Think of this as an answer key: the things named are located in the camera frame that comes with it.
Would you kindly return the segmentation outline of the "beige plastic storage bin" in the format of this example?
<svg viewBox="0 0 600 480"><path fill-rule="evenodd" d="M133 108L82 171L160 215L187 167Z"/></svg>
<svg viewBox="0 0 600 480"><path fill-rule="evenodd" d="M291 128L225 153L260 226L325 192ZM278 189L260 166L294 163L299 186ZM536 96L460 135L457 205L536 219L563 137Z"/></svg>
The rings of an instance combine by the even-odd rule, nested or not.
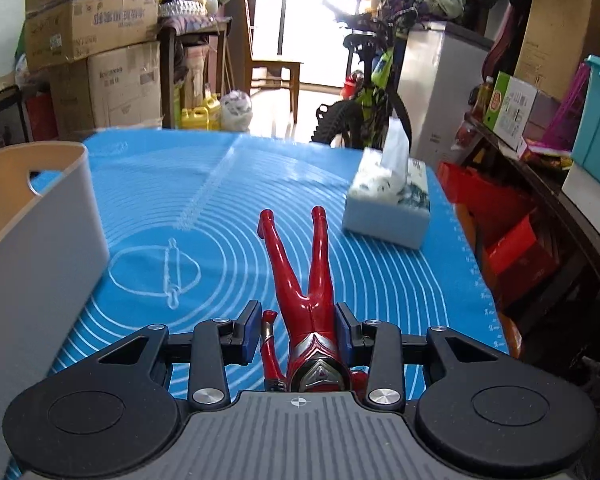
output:
<svg viewBox="0 0 600 480"><path fill-rule="evenodd" d="M109 259L87 147L0 149L0 478L10 401L50 370Z"/></svg>

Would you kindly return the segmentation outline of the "red hero action figure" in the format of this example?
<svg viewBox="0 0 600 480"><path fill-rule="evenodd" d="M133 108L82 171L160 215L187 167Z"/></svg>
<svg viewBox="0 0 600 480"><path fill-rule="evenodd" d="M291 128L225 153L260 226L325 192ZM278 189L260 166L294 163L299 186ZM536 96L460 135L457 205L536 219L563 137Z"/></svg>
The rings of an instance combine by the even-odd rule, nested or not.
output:
<svg viewBox="0 0 600 480"><path fill-rule="evenodd" d="M309 291L302 292L277 233L273 211L265 209L260 213L258 235L268 251L279 306L277 312L262 312L260 353L264 386L271 392L362 393L367 374L350 370L338 348L325 209L314 207L312 220ZM286 372L280 369L275 351L274 322L279 315L289 338Z"/></svg>

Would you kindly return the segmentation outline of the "blue silicone baking mat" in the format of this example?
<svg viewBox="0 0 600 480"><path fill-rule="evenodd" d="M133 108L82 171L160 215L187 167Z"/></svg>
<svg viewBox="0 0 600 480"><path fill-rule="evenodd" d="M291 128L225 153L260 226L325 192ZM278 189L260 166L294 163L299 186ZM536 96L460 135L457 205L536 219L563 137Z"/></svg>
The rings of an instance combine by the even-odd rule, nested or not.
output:
<svg viewBox="0 0 600 480"><path fill-rule="evenodd" d="M494 303L453 206L428 182L431 221L409 250L343 231L361 156L317 144L182 130L108 130L86 141L110 251L53 375L151 324L185 334L236 318L250 300L276 307L258 237L263 209L300 283L309 277L311 210L326 209L335 296L359 318L421 335L433 325L503 349ZM452 479L396 416L352 396L267 393L262 365L230 366L230 405L190 415L133 479Z"/></svg>

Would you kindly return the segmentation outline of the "white blue tissue box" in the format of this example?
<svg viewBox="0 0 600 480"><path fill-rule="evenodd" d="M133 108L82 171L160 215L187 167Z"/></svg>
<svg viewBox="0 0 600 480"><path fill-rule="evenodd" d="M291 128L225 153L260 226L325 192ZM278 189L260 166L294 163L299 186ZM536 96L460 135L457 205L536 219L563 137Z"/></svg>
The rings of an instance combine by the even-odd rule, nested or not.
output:
<svg viewBox="0 0 600 480"><path fill-rule="evenodd" d="M389 119L384 147L366 148L346 196L342 227L410 249L422 247L431 212L427 168L411 158L402 122Z"/></svg>

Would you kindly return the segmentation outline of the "yellow oil jug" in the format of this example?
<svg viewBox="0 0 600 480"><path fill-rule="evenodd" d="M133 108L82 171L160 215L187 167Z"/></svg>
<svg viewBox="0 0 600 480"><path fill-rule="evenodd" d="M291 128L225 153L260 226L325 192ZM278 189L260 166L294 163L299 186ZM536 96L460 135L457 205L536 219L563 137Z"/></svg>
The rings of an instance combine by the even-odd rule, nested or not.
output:
<svg viewBox="0 0 600 480"><path fill-rule="evenodd" d="M207 94L202 104L181 111L181 128L187 130L220 130L221 103L214 93Z"/></svg>

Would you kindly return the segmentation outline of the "green white product box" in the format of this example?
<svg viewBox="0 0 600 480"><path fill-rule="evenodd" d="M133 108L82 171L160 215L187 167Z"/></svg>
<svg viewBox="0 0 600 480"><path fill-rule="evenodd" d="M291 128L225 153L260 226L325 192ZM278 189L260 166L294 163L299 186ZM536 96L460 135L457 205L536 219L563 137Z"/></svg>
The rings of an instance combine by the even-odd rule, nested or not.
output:
<svg viewBox="0 0 600 480"><path fill-rule="evenodd" d="M517 151L537 95L538 90L532 84L499 72L483 125Z"/></svg>

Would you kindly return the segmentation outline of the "black metal shelf rack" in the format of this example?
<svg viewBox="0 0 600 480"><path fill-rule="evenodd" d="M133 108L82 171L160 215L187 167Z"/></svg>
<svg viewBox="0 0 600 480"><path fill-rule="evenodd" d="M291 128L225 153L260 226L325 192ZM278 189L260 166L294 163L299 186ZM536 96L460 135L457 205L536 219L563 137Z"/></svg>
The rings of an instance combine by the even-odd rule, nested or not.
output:
<svg viewBox="0 0 600 480"><path fill-rule="evenodd" d="M23 94L13 84L0 90L0 148L31 141Z"/></svg>

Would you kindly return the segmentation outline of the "large wrapped cardboard box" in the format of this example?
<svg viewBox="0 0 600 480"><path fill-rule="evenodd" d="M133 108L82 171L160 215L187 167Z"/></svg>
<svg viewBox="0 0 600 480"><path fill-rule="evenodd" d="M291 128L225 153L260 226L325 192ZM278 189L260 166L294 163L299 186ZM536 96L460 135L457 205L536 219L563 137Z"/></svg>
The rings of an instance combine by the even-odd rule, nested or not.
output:
<svg viewBox="0 0 600 480"><path fill-rule="evenodd" d="M110 127L160 127L160 44L134 44L48 71L61 140Z"/></svg>

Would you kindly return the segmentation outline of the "white plastic bag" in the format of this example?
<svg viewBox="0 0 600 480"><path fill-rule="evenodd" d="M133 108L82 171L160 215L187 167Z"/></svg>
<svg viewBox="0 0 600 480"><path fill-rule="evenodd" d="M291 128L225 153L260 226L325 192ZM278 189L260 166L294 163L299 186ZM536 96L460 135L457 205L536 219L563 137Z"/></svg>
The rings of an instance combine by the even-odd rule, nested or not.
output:
<svg viewBox="0 0 600 480"><path fill-rule="evenodd" d="M252 102L248 93L232 90L220 99L221 127L224 131L248 132Z"/></svg>

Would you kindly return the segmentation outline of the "green black bicycle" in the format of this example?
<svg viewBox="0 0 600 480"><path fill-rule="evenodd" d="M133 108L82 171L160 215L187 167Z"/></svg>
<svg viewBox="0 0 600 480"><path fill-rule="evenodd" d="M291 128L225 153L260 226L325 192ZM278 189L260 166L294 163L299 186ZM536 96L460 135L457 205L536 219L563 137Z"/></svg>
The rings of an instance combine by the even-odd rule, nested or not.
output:
<svg viewBox="0 0 600 480"><path fill-rule="evenodd" d="M352 96L317 107L313 143L329 145L337 139L346 148L384 147L389 119L396 118L407 140L413 140L411 118L398 93L406 36L393 32L351 32L344 47L364 65Z"/></svg>

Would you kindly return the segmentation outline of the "white freezer cabinet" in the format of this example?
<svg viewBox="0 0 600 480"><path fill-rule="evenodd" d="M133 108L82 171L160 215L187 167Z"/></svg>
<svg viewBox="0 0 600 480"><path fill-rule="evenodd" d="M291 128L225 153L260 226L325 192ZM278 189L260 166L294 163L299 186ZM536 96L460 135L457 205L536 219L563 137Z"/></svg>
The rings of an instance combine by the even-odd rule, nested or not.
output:
<svg viewBox="0 0 600 480"><path fill-rule="evenodd" d="M457 128L493 41L451 22L408 33L398 93L412 125L411 156L437 168L450 162Z"/></svg>

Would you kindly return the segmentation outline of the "wooden chair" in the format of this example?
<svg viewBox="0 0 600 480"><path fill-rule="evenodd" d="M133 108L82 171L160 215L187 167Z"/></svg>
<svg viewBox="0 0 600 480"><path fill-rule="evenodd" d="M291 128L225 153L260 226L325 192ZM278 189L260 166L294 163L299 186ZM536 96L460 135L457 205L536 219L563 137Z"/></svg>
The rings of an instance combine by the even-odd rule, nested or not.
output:
<svg viewBox="0 0 600 480"><path fill-rule="evenodd" d="M289 110L294 124L298 122L300 96L300 70L302 63L283 58L279 54L260 55L253 50L253 27L249 0L242 0L246 26L246 46L244 53L244 81L246 90L286 89L289 91Z"/></svg>

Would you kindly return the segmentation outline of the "tall brown cardboard box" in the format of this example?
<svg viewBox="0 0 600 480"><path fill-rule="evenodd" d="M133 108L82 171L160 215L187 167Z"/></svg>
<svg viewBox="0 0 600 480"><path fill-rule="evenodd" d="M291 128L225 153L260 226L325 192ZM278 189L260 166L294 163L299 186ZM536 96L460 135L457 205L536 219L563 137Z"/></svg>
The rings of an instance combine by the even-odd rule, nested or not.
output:
<svg viewBox="0 0 600 480"><path fill-rule="evenodd" d="M561 101L583 58L592 0L532 0L514 76Z"/></svg>

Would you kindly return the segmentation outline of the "open top cardboard box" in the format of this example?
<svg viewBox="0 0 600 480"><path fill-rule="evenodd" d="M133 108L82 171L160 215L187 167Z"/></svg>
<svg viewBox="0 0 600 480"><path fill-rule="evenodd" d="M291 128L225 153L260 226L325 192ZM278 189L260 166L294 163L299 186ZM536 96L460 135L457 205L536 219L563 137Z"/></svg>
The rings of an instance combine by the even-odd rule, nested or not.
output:
<svg viewBox="0 0 600 480"><path fill-rule="evenodd" d="M24 0L32 72L153 40L158 0Z"/></svg>

